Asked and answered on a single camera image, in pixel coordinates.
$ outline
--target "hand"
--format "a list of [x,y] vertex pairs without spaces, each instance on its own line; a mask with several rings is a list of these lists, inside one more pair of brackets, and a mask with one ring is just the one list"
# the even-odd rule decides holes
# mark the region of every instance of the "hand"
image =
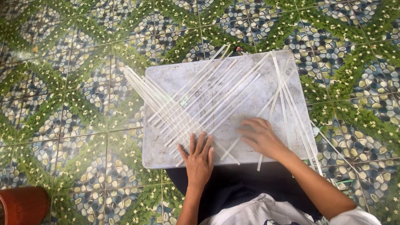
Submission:
[[243,120],[241,125],[250,125],[255,130],[254,132],[246,129],[237,129],[243,135],[242,141],[246,142],[257,152],[277,161],[280,161],[285,153],[290,152],[285,144],[276,136],[270,122],[254,117]]
[[199,188],[203,190],[211,176],[214,168],[214,148],[210,148],[212,136],[208,136],[206,145],[203,146],[206,132],[201,132],[197,146],[194,145],[194,134],[190,135],[189,155],[178,144],[178,150],[186,164],[188,173],[188,187]]

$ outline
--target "dark pants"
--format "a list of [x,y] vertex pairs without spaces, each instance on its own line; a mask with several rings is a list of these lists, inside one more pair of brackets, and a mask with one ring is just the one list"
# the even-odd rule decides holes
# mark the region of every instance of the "dark pants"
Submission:
[[[321,213],[307,197],[292,174],[280,163],[214,166],[200,200],[198,223],[207,217],[254,199],[261,193],[271,195],[276,201],[287,201],[295,208],[309,214],[316,221]],[[186,168],[166,169],[168,176],[186,195],[188,176]]]

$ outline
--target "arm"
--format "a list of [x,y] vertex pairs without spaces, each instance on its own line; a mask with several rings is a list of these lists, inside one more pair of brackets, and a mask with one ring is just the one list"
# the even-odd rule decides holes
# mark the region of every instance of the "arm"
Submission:
[[289,150],[275,135],[268,121],[251,118],[244,120],[242,125],[249,125],[254,129],[254,131],[238,129],[238,132],[243,135],[242,140],[257,152],[275,159],[285,166],[326,219],[330,220],[357,207],[353,200]]
[[190,135],[189,155],[181,145],[178,145],[178,150],[186,164],[188,189],[176,225],[197,225],[201,194],[214,168],[214,148],[210,148],[212,136],[208,137],[207,143],[202,150],[205,135],[206,133],[203,131],[196,148],[194,146],[194,134]]

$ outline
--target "white shirt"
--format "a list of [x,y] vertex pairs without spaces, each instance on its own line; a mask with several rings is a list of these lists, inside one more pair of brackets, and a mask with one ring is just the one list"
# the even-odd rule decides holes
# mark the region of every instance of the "white shirt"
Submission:
[[[288,202],[277,202],[268,194],[260,194],[243,204],[221,210],[200,225],[316,225],[311,216]],[[378,219],[360,207],[341,213],[329,225],[381,225]]]

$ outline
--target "brown container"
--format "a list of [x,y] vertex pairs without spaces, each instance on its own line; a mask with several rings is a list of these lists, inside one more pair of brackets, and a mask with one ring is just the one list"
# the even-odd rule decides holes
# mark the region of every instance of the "brown container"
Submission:
[[5,225],[38,225],[46,216],[49,197],[42,187],[0,190]]

